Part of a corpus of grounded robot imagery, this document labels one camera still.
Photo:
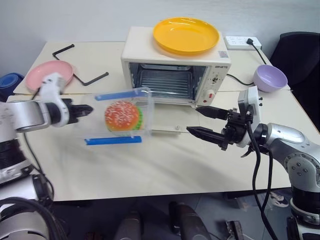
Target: floor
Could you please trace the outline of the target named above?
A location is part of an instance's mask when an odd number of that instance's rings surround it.
[[[252,206],[244,205],[242,199],[242,208],[236,199],[225,200],[222,193],[203,193],[101,199],[77,204],[73,202],[72,205],[57,202],[53,211],[70,232],[70,240],[84,240],[87,232],[96,232],[103,236],[103,240],[112,240],[117,226],[130,210],[138,210],[143,217],[143,240],[179,240],[180,237],[172,234],[168,227],[168,204],[171,201],[183,202],[192,207],[208,231],[221,240],[229,236],[226,221],[235,220],[240,221],[243,233],[250,238],[271,239],[263,226],[258,207],[253,204],[252,196],[245,199]],[[278,239],[285,240],[286,218],[291,215],[290,208],[271,206],[269,204],[267,207],[267,217]]]

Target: white table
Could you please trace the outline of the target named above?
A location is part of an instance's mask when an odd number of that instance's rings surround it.
[[[120,59],[124,42],[47,42],[30,69],[44,62],[55,60],[52,53],[72,43],[74,43],[75,47],[57,56],[60,60],[72,64],[76,75],[80,79],[88,82],[105,72],[109,72],[109,75],[85,87],[73,78],[65,88],[65,94],[115,92],[128,88],[124,81]],[[234,75],[245,83],[251,83],[256,68],[263,64],[258,53],[253,50],[230,50],[228,52],[231,58],[229,74]],[[267,57],[262,52],[261,54],[270,64]],[[247,88],[248,86],[242,85],[227,76],[218,91],[242,91]],[[14,93],[31,94],[24,80],[16,87]]]
[[[218,92],[212,105],[224,109],[237,107],[238,94],[238,91]],[[261,93],[261,96],[264,98],[263,123],[296,128],[320,144],[319,133],[290,91]],[[16,95],[9,101],[29,97]],[[74,99],[77,104],[82,96],[65,97]],[[216,132],[226,124],[225,121],[198,117],[195,111],[193,113],[195,115],[190,117],[192,123],[198,121]],[[240,158],[246,148],[230,145],[227,151],[222,151],[217,145],[189,133],[167,132],[154,133],[143,143],[85,146],[83,139],[72,137],[73,127],[49,127],[28,133],[30,144],[55,187],[55,201],[252,189],[256,157],[250,154]],[[32,160],[22,138],[20,143],[25,155]],[[257,189],[267,187],[268,162],[268,157],[263,155]],[[272,187],[289,186],[285,169],[275,161]]]

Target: blue plastic handle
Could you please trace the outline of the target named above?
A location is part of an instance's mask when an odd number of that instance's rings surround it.
[[[108,145],[108,144],[136,144],[141,143],[141,136],[119,136],[105,138],[89,138],[84,140],[87,145]]]
[[[111,99],[124,99],[124,98],[134,98],[134,97],[145,97],[146,93],[143,91],[125,91],[125,92],[117,92],[117,93],[109,93],[109,94],[101,94],[95,96],[95,100],[104,101]]]

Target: purple bowl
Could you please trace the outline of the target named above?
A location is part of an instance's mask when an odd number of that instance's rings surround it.
[[[275,66],[260,65],[255,70],[253,82],[263,92],[274,92],[287,85],[286,75]]]

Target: clear plastic container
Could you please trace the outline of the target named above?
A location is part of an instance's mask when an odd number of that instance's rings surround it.
[[[139,130],[110,131],[107,128],[105,111],[118,101],[130,102],[140,109],[142,123]],[[143,137],[151,135],[154,101],[148,87],[116,93],[88,94],[82,98],[81,104],[91,106],[93,111],[88,116],[78,118],[73,135],[82,138],[86,145],[141,143]]]

